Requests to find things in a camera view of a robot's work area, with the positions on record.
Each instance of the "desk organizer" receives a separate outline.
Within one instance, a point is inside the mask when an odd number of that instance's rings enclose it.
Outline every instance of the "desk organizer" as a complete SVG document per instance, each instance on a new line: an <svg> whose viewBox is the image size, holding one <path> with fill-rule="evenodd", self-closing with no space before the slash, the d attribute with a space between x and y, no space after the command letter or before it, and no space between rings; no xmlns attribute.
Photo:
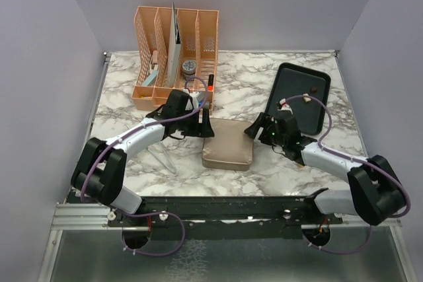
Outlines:
<svg viewBox="0 0 423 282"><path fill-rule="evenodd" d="M214 74L213 89L208 92L210 112L213 109L214 87L217 71L217 34L219 11L177 9L180 33L180 55L178 72L173 87L167 84L167 54L171 31L171 8L138 7L134 24L137 33L141 68L132 92L132 100L138 110L154 110L164 104L172 89L182 90L185 79L182 64L196 61L196 76L208 82L209 74ZM149 61L154 50L158 51L159 71L154 86L142 86L149 76ZM204 91L200 81L190 81L190 90Z"/></svg>

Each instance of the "beige pouch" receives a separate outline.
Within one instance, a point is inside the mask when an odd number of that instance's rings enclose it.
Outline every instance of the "beige pouch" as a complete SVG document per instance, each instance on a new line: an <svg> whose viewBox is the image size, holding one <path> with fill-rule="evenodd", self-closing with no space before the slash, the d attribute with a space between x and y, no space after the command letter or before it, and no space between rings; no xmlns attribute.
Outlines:
<svg viewBox="0 0 423 282"><path fill-rule="evenodd" d="M244 134L250 122L210 118L215 137L205 138L202 161L205 168L247 171L252 162L254 140Z"/></svg>

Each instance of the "wire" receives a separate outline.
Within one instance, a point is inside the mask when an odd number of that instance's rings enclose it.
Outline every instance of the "wire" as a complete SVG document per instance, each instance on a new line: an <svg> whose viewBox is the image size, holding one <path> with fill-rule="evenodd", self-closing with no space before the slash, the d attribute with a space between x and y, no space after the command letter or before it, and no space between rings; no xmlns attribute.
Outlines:
<svg viewBox="0 0 423 282"><path fill-rule="evenodd" d="M274 145L272 145L272 150L273 150L273 152L275 152L277 155L283 155L284 157L286 157L286 156L285 156L285 153L282 153L282 152L276 152L276 150L275 150L275 146L274 146Z"/></svg>
<svg viewBox="0 0 423 282"><path fill-rule="evenodd" d="M184 85L184 88L189 92L189 93L191 93L191 90L189 89L189 87L188 87L188 82L190 81L190 79L189 78L187 78L186 80L185 80L185 85Z"/></svg>
<svg viewBox="0 0 423 282"><path fill-rule="evenodd" d="M289 97L289 98L285 99L285 102L283 102L281 104L281 107L284 104L287 104L290 100L294 100L294 99L298 99L298 98L304 98L304 95L295 95L295 96L292 96L292 97ZM410 208L411 208L410 196L406 192L404 186L400 182L398 182L394 177L392 177L391 175L389 175L386 171L382 170L380 167L378 167L378 166L376 166L376 165L374 165L374 164L372 164L372 163L370 163L368 161L361 160L361 159L356 159L356 158L351 157L349 155L345 155L344 153L339 153L338 151L335 151L335 150L326 148L322 144L323 139L329 134L330 130L332 129L332 116L331 116L331 114L329 112L329 109L326 107L326 105L323 104L319 99L317 99L317 98L315 98L313 96L307 96L307 98L310 98L310 99L314 100L315 102L317 102L318 104L320 104L320 106L322 106L322 108L325 110L325 112L327 113L328 118L329 118L328 129L325 131L324 134L322 134L322 136L317 141L317 145L319 146L319 148L322 149L322 151L325 151L327 153L330 153L330 154L335 155L337 157L340 157L342 159L346 159L346 160L350 160L352 162L364 164L364 165L366 165L366 166L368 166L368 167L370 167L370 168L378 171L380 174L382 174L384 177L386 177L389 181L391 181L392 183L394 183L394 185L396 185L396 187L398 187L398 189L400 190L400 192L402 193L402 195L405 198L406 206L405 206L404 211L402 211L401 213L392 215L391 217L392 218L399 218L399 217L402 217L402 216L405 216L406 214L408 214L408 212L410 211ZM339 254L339 255L355 254L357 252L362 251L369 244L369 241L370 241L372 232L373 232L373 227L370 226L369 227L369 234L368 234L367 239L365 240L365 242L360 247L356 248L355 250L351 250L351 251L337 251L337 250L326 249L326 248L322 248L321 246L316 246L316 245L312 244L311 242L309 243L309 246L311 246L311 247L313 247L315 249L318 249L320 251L329 253L329 254Z"/></svg>
<svg viewBox="0 0 423 282"><path fill-rule="evenodd" d="M312 248L317 249L319 251L326 252L327 254L338 254L340 256L346 256L346 255L349 255L349 254L356 254L357 252L360 252L365 247L367 247L367 245L370 243L370 238L371 238L372 234L373 234L373 226L370 226L369 227L369 233L367 234L367 238L364 241L364 243L360 247L358 247L354 250L351 250L351 251L338 251L338 250L326 249L326 248L322 248L321 246L316 246L315 244L312 244L311 242L309 242L309 240L304 235L303 235L303 239L305 239L305 241L307 241L309 243L309 247L312 247Z"/></svg>
<svg viewBox="0 0 423 282"><path fill-rule="evenodd" d="M182 229L182 236L180 237L180 242L178 243L178 246L173 248L171 251L163 252L163 253L160 253L160 254L153 254L151 252L142 251L140 249L131 249L127 246L127 244L125 242L125 238L122 235L122 243L125 246L124 251L130 250L135 254L143 254L144 256L150 256L150 257L165 257L165 256L170 256L171 254L174 254L175 252L177 252L179 249L182 248L182 245L185 242L186 231L185 231L184 223L182 222L182 219L178 215L176 215L174 213L169 213L168 211L156 211L154 213L141 214L141 215L133 215L133 214L126 213L124 211L121 211L121 212L124 215L126 215L128 217L132 217L132 218L144 218L144 217L151 217L151 216L158 216L158 215L169 215L169 216L172 216L172 217L177 219L177 221L180 223L180 226L181 226L181 229Z"/></svg>
<svg viewBox="0 0 423 282"><path fill-rule="evenodd" d="M169 122L177 122L178 120L186 119L186 118L188 118L190 116L193 116L194 114L198 113L204 107L204 105L206 104L207 93L208 93L207 84L200 77L191 76L191 77L187 78L187 80L185 82L185 87L187 86L188 81L191 81L192 79L199 80L203 84L203 86L204 86L205 93L204 93L204 97L203 97L203 100L202 100L201 105L197 109L193 109L193 111L191 111L189 114L186 114L186 115L183 115L183 116L180 116L180 117L176 117L176 118L170 118L170 119L165 119L165 120L158 120L156 122L149 122L149 123L147 123L145 125L141 125L141 126L137 127L136 129L127 132L125 135L122 136L122 138L120 138L118 140L115 140L114 142L112 142L111 144L109 144L100 153L100 155L97 157L97 159L94 161L93 165L91 166L91 168L90 168L90 170L89 170L89 172L87 174L87 177L84 180L84 183L83 183L82 188L81 188L81 201L83 203L86 203L87 202L87 197L85 196L85 192L87 191L88 183L89 183L89 180L91 179L91 176L93 176L93 173L94 173L97 165L101 162L101 160L104 158L104 156L106 155L106 153L109 150L111 150L111 148L113 148L119 142L122 142L122 140L127 139L128 137L130 137L134 133L139 132L142 129L151 127L152 125L159 125L159 124L164 124L164 123L169 123ZM170 254L175 253L184 244L184 241L185 241L185 227L184 227L184 223L182 222L182 220L179 218L178 215L175 215L174 213L169 213L169 212L156 212L156 213L148 213L148 214L142 214L142 215L133 215L133 214L129 214L129 213L125 212L125 211L121 211L121 212L123 214L125 214L126 216L133 217L133 218L143 218L143 217L151 217L151 216L156 216L156 215L160 215L160 214L165 214L165 215L169 215L169 216L172 216L172 217L176 218L178 220L178 222L180 223L181 227L182 227L182 237L180 239L180 242L179 242L178 246L175 249L173 249L173 250L171 250L169 252L161 253L161 254L152 254L150 252L144 252L144 251L141 251L141 250L132 250L132 249L130 249L132 252L135 252L137 254L143 254L143 255L146 255L146 256L151 256L151 257L164 257L164 256L168 256Z"/></svg>
<svg viewBox="0 0 423 282"><path fill-rule="evenodd" d="M322 226L325 224L325 223L328 223L328 229L329 229L329 222L328 222L328 217L326 216L325 217L325 219L323 220L323 222L320 224L320 226L319 226L319 232L320 233L322 233Z"/></svg>

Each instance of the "marker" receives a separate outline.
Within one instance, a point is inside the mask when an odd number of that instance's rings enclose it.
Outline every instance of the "marker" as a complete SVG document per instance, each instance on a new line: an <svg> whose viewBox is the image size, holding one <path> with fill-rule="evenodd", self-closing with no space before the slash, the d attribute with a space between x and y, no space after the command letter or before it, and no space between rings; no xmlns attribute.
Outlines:
<svg viewBox="0 0 423 282"><path fill-rule="evenodd" d="M214 82L214 74L209 75L209 83L208 83L208 90L213 90L213 82Z"/></svg>

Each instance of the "paper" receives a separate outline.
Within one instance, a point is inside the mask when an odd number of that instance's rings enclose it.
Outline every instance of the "paper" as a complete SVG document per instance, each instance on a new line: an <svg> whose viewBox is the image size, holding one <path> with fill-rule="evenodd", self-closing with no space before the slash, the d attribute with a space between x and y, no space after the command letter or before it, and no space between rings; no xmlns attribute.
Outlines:
<svg viewBox="0 0 423 282"><path fill-rule="evenodd" d="M167 84L168 87L174 86L176 74L178 72L178 62L180 53L180 34L176 9L172 4L171 33L169 36L169 49L167 56Z"/></svg>

